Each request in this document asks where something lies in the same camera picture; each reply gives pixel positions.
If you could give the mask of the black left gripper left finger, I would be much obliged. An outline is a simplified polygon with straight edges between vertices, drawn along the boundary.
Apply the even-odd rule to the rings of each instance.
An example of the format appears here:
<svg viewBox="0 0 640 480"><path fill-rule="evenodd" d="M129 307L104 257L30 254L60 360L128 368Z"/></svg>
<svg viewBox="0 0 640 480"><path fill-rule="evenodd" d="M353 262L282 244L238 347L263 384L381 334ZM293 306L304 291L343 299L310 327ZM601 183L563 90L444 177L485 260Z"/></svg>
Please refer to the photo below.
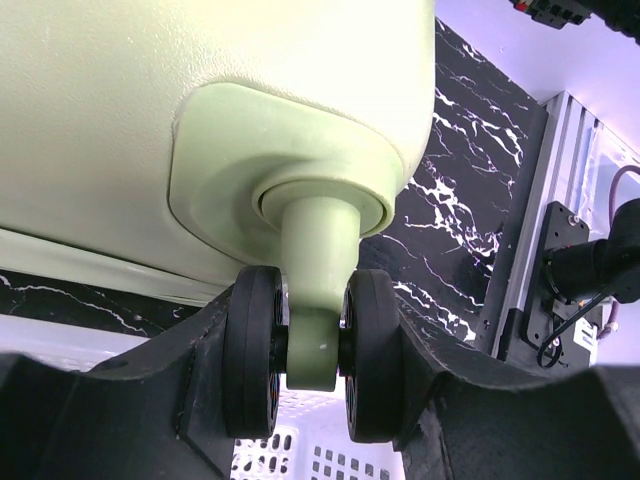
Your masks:
<svg viewBox="0 0 640 480"><path fill-rule="evenodd" d="M231 292L88 372L1 356L4 479L227 479L223 414Z"/></svg>

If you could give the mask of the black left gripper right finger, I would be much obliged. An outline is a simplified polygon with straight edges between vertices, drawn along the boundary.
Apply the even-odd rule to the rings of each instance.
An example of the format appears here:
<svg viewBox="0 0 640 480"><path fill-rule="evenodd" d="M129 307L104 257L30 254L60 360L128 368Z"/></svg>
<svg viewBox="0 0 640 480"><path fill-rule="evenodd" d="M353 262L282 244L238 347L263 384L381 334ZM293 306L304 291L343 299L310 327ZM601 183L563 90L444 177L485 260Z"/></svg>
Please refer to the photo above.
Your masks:
<svg viewBox="0 0 640 480"><path fill-rule="evenodd" d="M409 479L636 479L639 369L545 378L463 343L399 303Z"/></svg>

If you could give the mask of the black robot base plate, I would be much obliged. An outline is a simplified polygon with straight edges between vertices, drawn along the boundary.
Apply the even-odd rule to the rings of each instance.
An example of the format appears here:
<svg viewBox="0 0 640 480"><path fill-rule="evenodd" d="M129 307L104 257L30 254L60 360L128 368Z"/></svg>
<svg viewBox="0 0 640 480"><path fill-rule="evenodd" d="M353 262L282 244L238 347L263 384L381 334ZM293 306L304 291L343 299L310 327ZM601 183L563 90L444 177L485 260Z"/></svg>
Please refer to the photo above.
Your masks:
<svg viewBox="0 0 640 480"><path fill-rule="evenodd" d="M547 205L520 335L535 350L534 367L549 376L583 369L594 356L595 328L586 316L604 300L605 246L567 206Z"/></svg>

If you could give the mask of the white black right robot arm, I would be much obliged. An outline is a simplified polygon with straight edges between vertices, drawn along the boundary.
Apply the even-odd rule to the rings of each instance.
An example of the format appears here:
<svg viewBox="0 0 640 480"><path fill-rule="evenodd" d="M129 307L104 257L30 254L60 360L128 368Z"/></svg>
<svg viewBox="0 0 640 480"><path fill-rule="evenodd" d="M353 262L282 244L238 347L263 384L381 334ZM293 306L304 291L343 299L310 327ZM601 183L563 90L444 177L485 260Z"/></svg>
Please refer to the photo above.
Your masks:
<svg viewBox="0 0 640 480"><path fill-rule="evenodd" d="M621 304L639 300L639 201L614 213L606 238L591 240L586 223L558 201L547 205L541 231L541 279L565 304L599 294Z"/></svg>

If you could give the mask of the green hard-shell suitcase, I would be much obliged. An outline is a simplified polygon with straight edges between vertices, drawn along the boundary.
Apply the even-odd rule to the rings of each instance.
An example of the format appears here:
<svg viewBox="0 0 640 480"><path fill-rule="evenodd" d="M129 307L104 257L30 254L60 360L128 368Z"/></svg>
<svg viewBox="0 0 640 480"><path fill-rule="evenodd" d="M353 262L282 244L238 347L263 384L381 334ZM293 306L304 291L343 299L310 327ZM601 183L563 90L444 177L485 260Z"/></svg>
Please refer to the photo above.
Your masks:
<svg viewBox="0 0 640 480"><path fill-rule="evenodd" d="M228 429L332 390L363 238L423 156L431 1L5 1L1 266L156 297L232 283Z"/></svg>

